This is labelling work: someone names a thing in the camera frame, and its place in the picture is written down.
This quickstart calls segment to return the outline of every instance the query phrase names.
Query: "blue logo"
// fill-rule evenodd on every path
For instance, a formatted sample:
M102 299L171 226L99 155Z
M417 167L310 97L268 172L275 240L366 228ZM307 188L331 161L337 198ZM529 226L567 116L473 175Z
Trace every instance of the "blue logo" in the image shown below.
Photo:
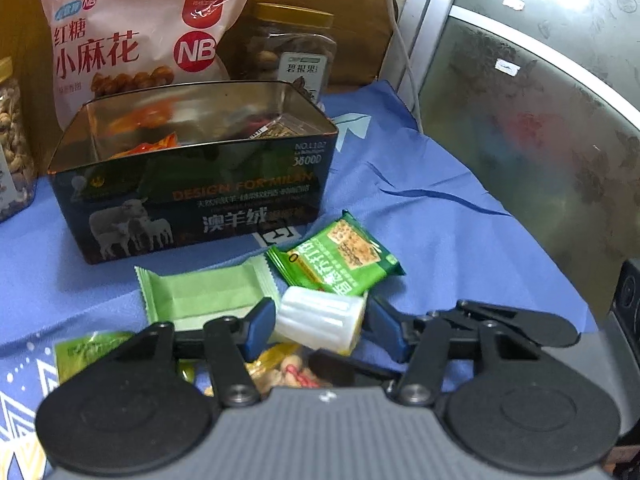
M65 18L80 12L80 9L82 9L82 2L80 0L74 0L68 4L64 4L58 9L58 12L56 12L55 20L57 22L64 20Z

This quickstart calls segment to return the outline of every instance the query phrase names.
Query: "glass panel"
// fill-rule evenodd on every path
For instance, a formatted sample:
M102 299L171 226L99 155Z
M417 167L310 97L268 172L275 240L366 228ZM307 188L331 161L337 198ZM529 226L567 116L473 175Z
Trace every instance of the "glass panel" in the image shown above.
M455 0L535 38L640 108L640 0Z
M520 66L515 76L497 59ZM640 254L640 137L548 62L450 18L420 93L425 132L544 247L596 316Z

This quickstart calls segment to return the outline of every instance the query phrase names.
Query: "blue tablecloth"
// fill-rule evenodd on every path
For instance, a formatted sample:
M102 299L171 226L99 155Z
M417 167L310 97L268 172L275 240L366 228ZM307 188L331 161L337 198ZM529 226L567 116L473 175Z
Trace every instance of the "blue tablecloth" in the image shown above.
M452 308L467 298L554 312L580 331L595 329L587 305L542 248L463 164L415 130L386 83L324 103L340 126L340 151L321 215L297 227L301 235L349 209L402 263L406 276L386 279L375 293L406 312ZM145 326L134 264L175 274L264 250L247 235L89 266L45 180L30 208L0 224L0 240L0 480L36 479L44 471L33 417L57 384L53 344ZM367 342L356 355L392 364ZM449 386L467 375L468 367L451 367Z

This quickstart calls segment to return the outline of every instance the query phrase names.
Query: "wooden wall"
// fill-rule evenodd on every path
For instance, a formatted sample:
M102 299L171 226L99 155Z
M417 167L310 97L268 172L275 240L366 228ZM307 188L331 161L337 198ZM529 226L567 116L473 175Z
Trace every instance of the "wooden wall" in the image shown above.
M244 16L220 43L229 73L238 72L246 35L246 15L255 1L282 3L332 12L338 54L332 70L335 88L354 88L375 79L391 26L385 0L250 0ZM52 97L52 50L40 0L0 0L0 57L12 56L22 89L25 128L40 173L46 170L62 135Z

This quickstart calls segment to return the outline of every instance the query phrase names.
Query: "white cable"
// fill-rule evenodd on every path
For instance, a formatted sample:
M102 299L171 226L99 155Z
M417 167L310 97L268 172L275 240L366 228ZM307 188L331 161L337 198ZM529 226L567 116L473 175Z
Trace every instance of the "white cable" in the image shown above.
M418 95L418 87L415 84L414 71L411 69L409 51L406 47L406 43L404 42L404 38L402 38L402 34L400 34L398 23L396 22L393 0L386 0L386 10L389 14L389 21L391 21L394 35L396 38L398 38L398 42L400 43L400 49L402 50L402 54L404 55L404 65L406 66L406 71L409 75L409 82L411 83L411 91L414 94L414 111L412 113L414 115L415 121L418 123L418 131L423 134L424 131L422 130L422 117L420 116L420 99Z

